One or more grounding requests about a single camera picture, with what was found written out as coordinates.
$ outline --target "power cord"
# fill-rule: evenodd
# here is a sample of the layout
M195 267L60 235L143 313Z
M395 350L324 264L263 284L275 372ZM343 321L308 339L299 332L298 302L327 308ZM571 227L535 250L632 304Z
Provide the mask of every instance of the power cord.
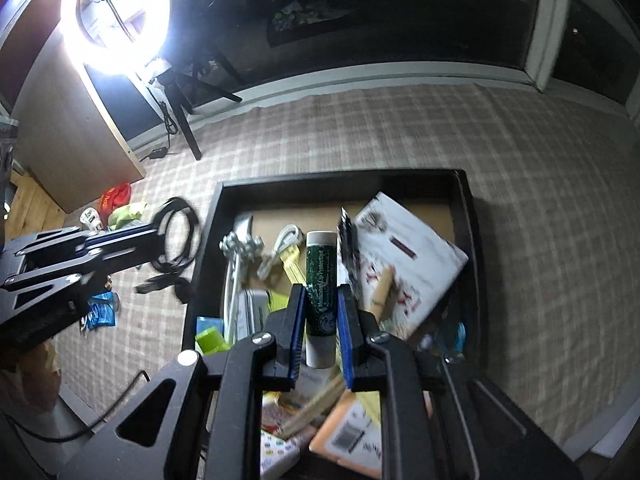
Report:
M170 260L166 250L166 233L173 217L180 212L183 213L186 218L189 231L184 240L182 251L178 256ZM180 275L184 269L193 263L202 241L198 215L185 199L174 197L170 198L158 210L151 221L151 225L156 229L156 232L158 232L161 243L164 244L161 253L149 261L151 266L160 272L160 274L152 276L137 285L136 292L138 294L148 294L154 290L162 290L173 285L175 297L178 298L182 304L187 304L191 299L191 282Z
M12 431L15 433L15 437L18 439L18 441L20 441L20 443L22 444L22 447L24 448L24 452L29 455L29 458L31 458L31 461L36 465L36 467L40 470L40 472L44 475L45 478L47 478L48 480L56 480L57 476L56 475L52 475L49 471L47 471L46 469L44 469L40 463L36 460L36 458L33 456L33 453L31 453L31 451L29 451L29 448L27 447L27 445L24 443L24 440L22 439L22 437L20 436L20 433L18 432L18 428L15 427L15 425L13 423L11 423L11 421L9 420L9 427L12 429Z
M162 146L161 148L156 148L151 151L148 155L142 157L140 162L148 158L149 160L156 160L158 158L165 158L169 155L169 150L171 149L171 136L176 135L178 133L178 125L175 123L174 118L169 114L169 109L164 101L158 101L156 96L149 91L149 94L153 98L153 100L160 107L160 111L163 115L164 129L166 130L166 146Z
M26 433L27 435L32 436L33 438L36 438L36 439L41 440L43 442L49 442L51 444L62 444L64 442L71 442L72 440L76 440L76 439L80 438L81 436L83 436L83 435L85 435L87 433L90 433L91 430L93 428L95 428L98 424L100 424L101 422L104 422L104 419L107 416L111 415L111 413L114 412L114 410L120 405L120 403L124 400L124 398L130 393L130 391L133 389L133 387L135 386L136 382L138 381L138 379L141 376L144 376L144 378L146 379L147 383L150 381L149 375L144 370L140 370L136 374L136 376L133 378L133 380L129 383L129 386L126 387L126 389L120 394L120 396L107 409L106 412L104 412L101 416L99 416L96 420L94 420L91 424L89 424L83 430L76 431L75 433L72 433L72 434L67 435L67 436L43 436L43 435L40 435L40 434L36 433L35 431L31 431L29 428L26 428L20 422L15 420L12 416L7 415L7 414L4 414L4 416L14 426L16 426L16 427L20 428L21 430L23 430L24 433Z

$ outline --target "screw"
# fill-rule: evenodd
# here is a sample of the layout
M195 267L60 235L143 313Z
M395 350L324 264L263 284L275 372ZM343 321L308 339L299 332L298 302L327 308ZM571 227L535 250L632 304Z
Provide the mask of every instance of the screw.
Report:
M433 346L433 336L430 334L425 334L425 336L420 341L418 348L420 350L426 351Z
M273 336L269 332L258 332L251 338L251 341L258 346L263 346L270 342L271 339L273 339Z
M465 355L462 352L447 352L444 360L450 365L459 365L465 361Z
M191 366L198 360L198 353L195 350L183 350L178 354L178 364Z
M389 339L391 339L389 332L378 332L369 336L369 341L377 344L387 343Z

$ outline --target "white cap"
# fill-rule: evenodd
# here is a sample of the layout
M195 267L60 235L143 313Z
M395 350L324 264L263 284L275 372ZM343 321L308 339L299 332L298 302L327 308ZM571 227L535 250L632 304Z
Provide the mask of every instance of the white cap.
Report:
M335 334L306 335L306 365L311 368L335 365Z
M337 245L338 235L333 231L309 231L306 234L306 244L309 245Z

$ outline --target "barcode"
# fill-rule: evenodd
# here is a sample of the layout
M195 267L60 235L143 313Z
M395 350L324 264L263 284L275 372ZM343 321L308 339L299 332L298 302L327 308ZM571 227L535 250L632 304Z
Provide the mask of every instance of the barcode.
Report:
M360 439L364 435L364 431L360 430L345 422L343 427L340 428L340 433L334 438L332 444L335 447L345 450L347 453L351 453L358 445Z

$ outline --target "checkered carpet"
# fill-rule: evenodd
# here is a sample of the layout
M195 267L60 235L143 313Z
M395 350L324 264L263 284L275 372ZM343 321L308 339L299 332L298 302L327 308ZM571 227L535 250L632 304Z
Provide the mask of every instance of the checkered carpet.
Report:
M490 375L562 442L640 364L640 173L604 134L609 122L563 100L473 85L310 96L203 127L199 162L175 142L176 155L145 162L132 200L150 216L179 195L204 218L220 180L466 170L486 261ZM153 374L180 351L184 307L167 290L132 291L151 274L114 276L116 328L58 337L63 379L98 412L139 368Z

